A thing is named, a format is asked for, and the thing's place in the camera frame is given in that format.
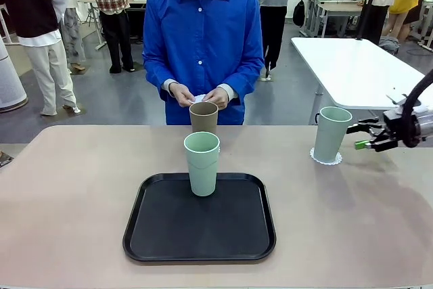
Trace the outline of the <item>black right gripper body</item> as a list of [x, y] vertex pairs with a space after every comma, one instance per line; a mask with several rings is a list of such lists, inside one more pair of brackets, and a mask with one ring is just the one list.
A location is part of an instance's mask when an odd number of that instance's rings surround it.
[[384, 122], [393, 138], [403, 142], [408, 148], [416, 147], [421, 141], [419, 123], [416, 115], [404, 118], [396, 111], [385, 111]]

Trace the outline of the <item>person's left hand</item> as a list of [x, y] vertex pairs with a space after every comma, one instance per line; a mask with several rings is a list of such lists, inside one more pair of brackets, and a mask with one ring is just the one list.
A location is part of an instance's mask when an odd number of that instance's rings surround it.
[[229, 95], [222, 87], [217, 87], [207, 93], [202, 101], [213, 103], [218, 110], [224, 110], [229, 103]]

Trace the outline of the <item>person's right hand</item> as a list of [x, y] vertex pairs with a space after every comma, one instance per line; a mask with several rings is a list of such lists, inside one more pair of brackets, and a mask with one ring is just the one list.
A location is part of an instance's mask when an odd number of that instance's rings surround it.
[[168, 89], [182, 108], [190, 107], [196, 101], [189, 89], [183, 84], [173, 82], [170, 83]]

